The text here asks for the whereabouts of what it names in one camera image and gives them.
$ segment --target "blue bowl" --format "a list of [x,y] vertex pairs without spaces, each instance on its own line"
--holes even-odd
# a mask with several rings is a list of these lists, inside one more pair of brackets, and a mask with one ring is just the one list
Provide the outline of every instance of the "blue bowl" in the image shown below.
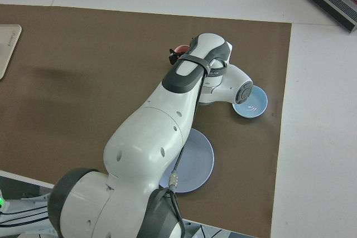
[[242,117],[260,116],[268,106],[267,94],[259,86],[253,86],[249,98],[242,104],[232,104],[233,109]]

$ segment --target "brown table surface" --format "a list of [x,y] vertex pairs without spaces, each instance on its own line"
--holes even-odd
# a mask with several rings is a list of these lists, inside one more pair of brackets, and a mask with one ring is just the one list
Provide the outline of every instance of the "brown table surface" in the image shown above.
[[268,108],[245,119],[228,103],[199,107],[193,127],[211,141],[215,166],[178,202],[188,220],[270,236],[289,23],[0,5],[0,24],[22,26],[0,80],[0,169],[50,183],[76,167],[106,172],[106,142],[170,69],[168,49],[223,36]]

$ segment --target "white table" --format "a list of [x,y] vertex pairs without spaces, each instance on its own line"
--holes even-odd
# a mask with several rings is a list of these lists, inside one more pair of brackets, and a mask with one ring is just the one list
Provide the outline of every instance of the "white table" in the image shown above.
[[356,236],[357,33],[348,34],[308,0],[0,3],[292,22],[271,237]]

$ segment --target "white robotic arm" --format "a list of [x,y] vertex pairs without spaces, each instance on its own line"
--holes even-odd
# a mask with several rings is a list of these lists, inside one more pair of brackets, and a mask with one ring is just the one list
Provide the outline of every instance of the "white robotic arm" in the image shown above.
[[183,237],[174,193],[158,184],[184,146],[199,103],[248,98],[253,83],[229,63],[231,48],[212,33],[193,38],[105,146],[109,174],[81,168],[58,181],[48,207],[59,237]]

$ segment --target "white plate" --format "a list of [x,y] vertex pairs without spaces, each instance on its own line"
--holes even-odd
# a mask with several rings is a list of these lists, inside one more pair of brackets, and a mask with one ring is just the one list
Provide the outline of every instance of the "white plate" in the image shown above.
[[[160,179],[160,186],[168,187],[171,171],[178,156],[167,167]],[[177,167],[178,186],[176,192],[191,192],[201,187],[210,177],[214,164],[211,143],[196,129],[191,129],[185,150]]]
[[0,25],[0,79],[5,74],[20,33],[20,25]]

